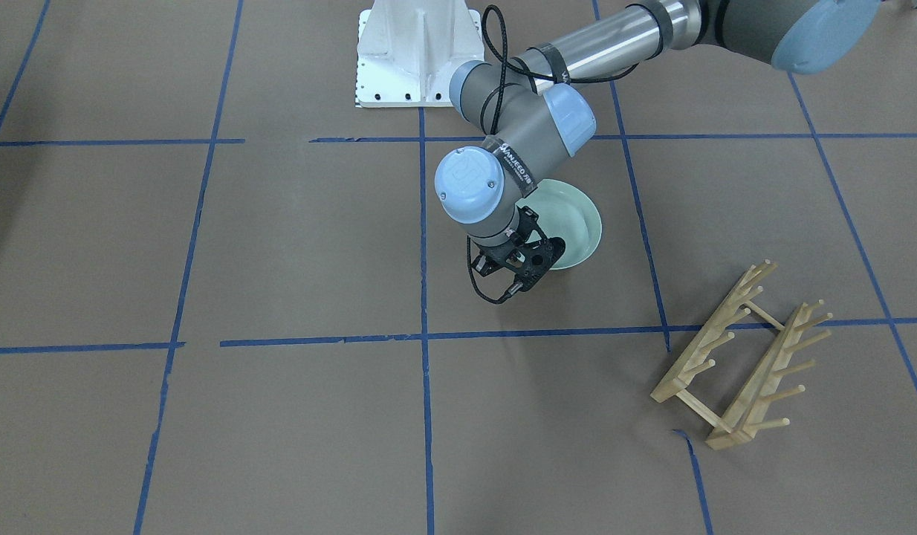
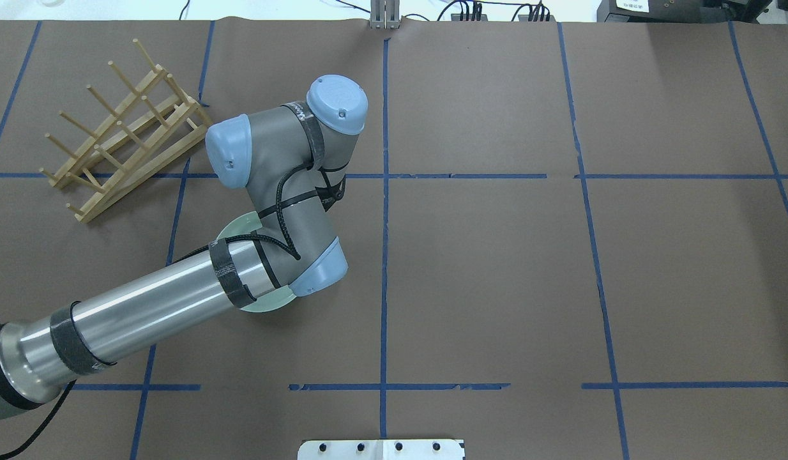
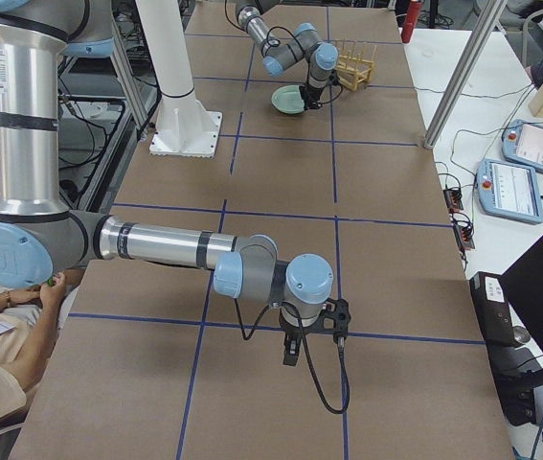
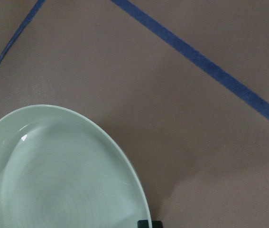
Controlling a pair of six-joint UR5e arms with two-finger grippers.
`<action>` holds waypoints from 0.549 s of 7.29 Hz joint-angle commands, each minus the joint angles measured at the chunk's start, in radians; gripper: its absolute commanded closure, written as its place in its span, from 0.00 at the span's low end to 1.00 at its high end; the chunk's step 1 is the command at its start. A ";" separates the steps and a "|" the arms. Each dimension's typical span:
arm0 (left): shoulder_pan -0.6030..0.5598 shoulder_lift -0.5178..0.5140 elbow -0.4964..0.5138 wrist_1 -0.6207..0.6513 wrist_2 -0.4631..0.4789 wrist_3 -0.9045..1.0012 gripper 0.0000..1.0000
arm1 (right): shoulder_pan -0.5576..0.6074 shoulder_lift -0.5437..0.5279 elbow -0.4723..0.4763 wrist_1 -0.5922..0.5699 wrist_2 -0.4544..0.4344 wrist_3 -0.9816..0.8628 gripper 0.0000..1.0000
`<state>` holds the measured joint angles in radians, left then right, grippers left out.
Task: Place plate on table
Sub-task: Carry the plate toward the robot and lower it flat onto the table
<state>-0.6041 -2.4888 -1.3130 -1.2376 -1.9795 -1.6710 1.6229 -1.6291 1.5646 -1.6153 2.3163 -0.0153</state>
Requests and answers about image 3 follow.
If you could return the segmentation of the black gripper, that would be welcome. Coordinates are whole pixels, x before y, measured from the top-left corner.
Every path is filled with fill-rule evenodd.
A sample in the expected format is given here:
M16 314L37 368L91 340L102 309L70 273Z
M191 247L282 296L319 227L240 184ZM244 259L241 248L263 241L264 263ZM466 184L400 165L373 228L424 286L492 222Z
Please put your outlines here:
M304 104L304 110L320 109L322 107L320 98L324 92L323 87L314 87L309 83L303 83L299 86L299 92Z
M299 325L297 317L286 307L281 308L279 320L284 331L283 365L294 367L298 363L301 344L306 337L307 329L305 325Z

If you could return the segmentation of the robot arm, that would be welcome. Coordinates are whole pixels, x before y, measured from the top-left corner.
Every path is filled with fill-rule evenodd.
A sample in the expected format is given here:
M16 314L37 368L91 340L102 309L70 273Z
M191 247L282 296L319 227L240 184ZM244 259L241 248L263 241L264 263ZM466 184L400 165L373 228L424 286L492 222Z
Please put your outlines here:
M262 63L272 77L305 60L307 77L299 86L300 97L304 110L319 109L323 105L320 99L325 88L338 83L335 68L339 52L333 44L324 41L310 23L302 23L294 32L279 27L290 36L287 42L281 42L262 18L265 12L278 4L279 1L237 1L235 17L238 28L257 44Z
M162 94L150 152L213 157L222 114L206 110L195 95L177 2L136 4ZM0 1L0 285L29 287L61 269L116 257L211 270L217 293L264 304L253 328L270 308L280 310L284 365L296 365L301 344L310 360L306 335L324 331L331 318L343 357L339 331L346 329L339 322L346 316L329 298L333 274L324 258L280 261L264 235L124 222L61 201L58 55L111 56L114 24L110 1ZM288 57L282 46L264 65L277 74L306 58L305 93L319 96L337 50L308 24L292 42L303 50Z

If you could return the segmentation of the person's hand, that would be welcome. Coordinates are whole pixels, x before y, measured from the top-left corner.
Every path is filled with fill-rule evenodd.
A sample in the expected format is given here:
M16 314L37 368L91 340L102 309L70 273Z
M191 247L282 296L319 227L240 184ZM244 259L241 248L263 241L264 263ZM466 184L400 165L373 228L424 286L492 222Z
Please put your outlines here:
M59 272L53 277L53 284L48 283L34 287L34 292L39 294L44 312L59 313L61 302L66 292L66 275L64 272Z

